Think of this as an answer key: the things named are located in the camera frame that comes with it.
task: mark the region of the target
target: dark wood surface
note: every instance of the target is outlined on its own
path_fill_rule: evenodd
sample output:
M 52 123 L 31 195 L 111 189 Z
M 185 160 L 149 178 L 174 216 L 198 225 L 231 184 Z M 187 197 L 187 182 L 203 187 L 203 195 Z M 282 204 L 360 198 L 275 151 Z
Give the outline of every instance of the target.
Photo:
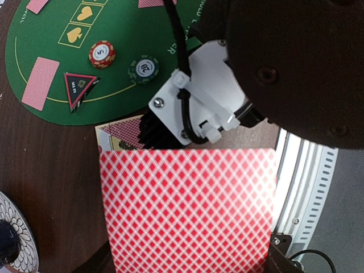
M 5 42 L 19 2 L 7 0 L 0 10 L 0 191 L 31 226 L 40 272 L 71 272 L 107 241 L 96 137 L 93 126 L 37 118 L 13 95 Z

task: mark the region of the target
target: black metal plate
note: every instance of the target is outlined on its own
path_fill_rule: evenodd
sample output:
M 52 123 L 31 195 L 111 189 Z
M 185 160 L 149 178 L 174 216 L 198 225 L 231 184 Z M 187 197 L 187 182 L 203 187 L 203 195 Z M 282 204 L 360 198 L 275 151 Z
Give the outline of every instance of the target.
M 240 86 L 270 121 L 364 148 L 363 1 L 233 0 L 226 38 Z

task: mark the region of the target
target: yellow spade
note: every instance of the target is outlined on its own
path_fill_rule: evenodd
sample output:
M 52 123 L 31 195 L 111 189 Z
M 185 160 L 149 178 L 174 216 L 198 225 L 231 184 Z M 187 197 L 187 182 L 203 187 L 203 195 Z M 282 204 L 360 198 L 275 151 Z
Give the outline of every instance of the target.
M 77 38 L 81 37 L 82 37 L 82 29 L 80 27 L 76 27 L 67 33 L 67 38 L 70 43 L 74 43 L 77 40 Z
M 77 20 L 78 21 L 83 21 L 83 20 L 89 18 L 92 15 L 93 15 L 92 9 L 89 6 L 84 7 L 82 9 L 82 11 L 81 11 L 81 14 L 77 16 Z

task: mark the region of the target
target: yellow line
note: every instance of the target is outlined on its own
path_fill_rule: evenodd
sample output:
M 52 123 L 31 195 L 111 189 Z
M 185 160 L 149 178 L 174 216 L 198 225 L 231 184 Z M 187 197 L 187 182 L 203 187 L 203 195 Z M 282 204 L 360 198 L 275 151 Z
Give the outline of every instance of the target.
M 16 37 L 15 37 L 15 61 L 16 61 L 16 65 L 18 67 L 18 70 L 19 70 L 19 73 L 20 73 L 21 77 L 23 78 L 23 80 L 25 81 L 25 83 L 28 84 L 28 82 L 26 81 L 26 79 L 24 78 L 24 76 L 22 74 L 22 71 L 20 70 L 20 66 L 19 66 L 19 62 L 18 62 L 18 55 L 16 54 Z M 83 102 L 93 102 L 93 101 L 103 100 L 105 98 L 110 98 L 112 96 L 116 96 L 116 95 L 118 95 L 118 94 L 120 94 L 122 92 L 125 92 L 125 91 L 127 91 L 127 90 L 129 90 L 129 89 L 131 89 L 131 88 L 133 88 L 135 86 L 136 86 L 136 84 L 132 84 L 132 85 L 128 86 L 127 88 L 124 88 L 122 90 L 116 91 L 115 93 L 112 93 L 112 94 L 109 94 L 109 95 L 106 95 L 106 96 L 103 96 L 103 97 L 100 97 L 100 98 L 92 98 L 91 100 L 85 100 Z M 49 97 L 47 97 L 47 99 L 50 100 L 50 101 L 54 101 L 54 102 L 60 102 L 62 104 L 67 104 L 68 103 L 68 101 L 57 100 L 55 98 L 49 98 Z
M 18 71 L 19 71 L 21 77 L 23 78 L 23 80 L 25 81 L 25 83 L 28 84 L 27 80 L 23 76 L 22 71 L 20 71 L 19 62 L 18 62 L 18 55 L 16 54 L 16 37 L 15 37 L 15 47 L 14 47 L 14 51 L 15 51 L 15 61 L 16 61 L 16 65 L 18 67 Z

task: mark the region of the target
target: green felt mat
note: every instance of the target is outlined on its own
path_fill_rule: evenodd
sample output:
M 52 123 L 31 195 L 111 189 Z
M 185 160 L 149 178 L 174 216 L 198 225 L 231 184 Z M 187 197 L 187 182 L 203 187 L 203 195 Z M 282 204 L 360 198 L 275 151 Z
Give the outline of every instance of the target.
M 128 115 L 147 106 L 176 68 L 175 42 L 163 6 L 139 9 L 138 0 L 50 0 L 35 15 L 26 9 L 28 2 L 20 3 L 7 37 L 7 76 L 21 101 L 37 57 L 60 62 L 43 111 L 24 106 L 46 121 L 89 125 Z M 186 31 L 199 19 L 204 2 L 178 0 L 177 10 Z M 92 10 L 86 19 L 79 16 L 84 7 Z M 82 35 L 70 43 L 67 33 L 76 27 L 81 28 Z M 91 46 L 100 40 L 110 41 L 117 51 L 115 62 L 102 70 L 88 60 Z M 160 72 L 149 84 L 134 85 L 127 71 L 132 61 L 143 54 L 159 60 Z M 65 72 L 102 78 L 75 113 L 69 110 Z

